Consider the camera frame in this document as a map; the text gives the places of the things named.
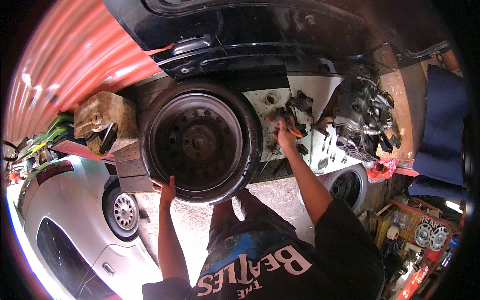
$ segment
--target mechanic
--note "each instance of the mechanic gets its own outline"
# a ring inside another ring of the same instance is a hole
[[[280,120],[278,143],[297,179],[305,207],[315,224],[315,248],[295,227],[247,189],[236,195],[245,220],[232,201],[214,206],[209,255],[195,287],[173,227],[170,183],[151,179],[161,194],[158,261],[163,281],[143,285],[144,299],[377,299],[383,288],[380,252],[360,221],[329,191],[303,161],[296,137]]]

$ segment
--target black t-shirt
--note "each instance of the black t-shirt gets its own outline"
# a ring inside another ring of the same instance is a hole
[[[144,299],[376,299],[380,252],[343,201],[315,226],[315,247],[278,231],[227,238],[208,255],[195,287],[180,278],[143,285]]]

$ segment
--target engine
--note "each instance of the engine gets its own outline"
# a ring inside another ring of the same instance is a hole
[[[360,67],[337,87],[314,128],[325,132],[320,127],[331,123],[338,135],[337,147],[348,156],[365,162],[378,161],[378,144],[389,153],[394,146],[400,147],[395,136],[389,140],[385,134],[393,125],[389,112],[393,105],[392,97],[379,91],[378,84]]]

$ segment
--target dirty floor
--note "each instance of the dirty floor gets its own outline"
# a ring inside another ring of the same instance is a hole
[[[247,188],[260,201],[295,226],[301,240],[313,244],[313,224],[305,207],[298,200],[295,178],[251,184]],[[378,207],[381,208],[388,194],[387,181],[369,184],[366,199],[359,214],[367,210],[376,211]],[[139,194],[136,197],[140,209],[146,212],[150,219],[150,223],[146,219],[140,221],[139,236],[158,264],[158,205],[160,196],[148,193]],[[243,216],[236,201],[233,201],[233,208],[239,220],[242,221]],[[185,254],[192,285],[196,284],[208,255],[206,247],[212,212],[213,206],[191,206],[179,202],[174,202],[172,205],[172,220]]]

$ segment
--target red corrugated sheet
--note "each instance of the red corrugated sheet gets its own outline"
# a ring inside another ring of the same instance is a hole
[[[44,132],[59,111],[160,72],[101,0],[59,0],[31,37],[12,78],[4,139]]]

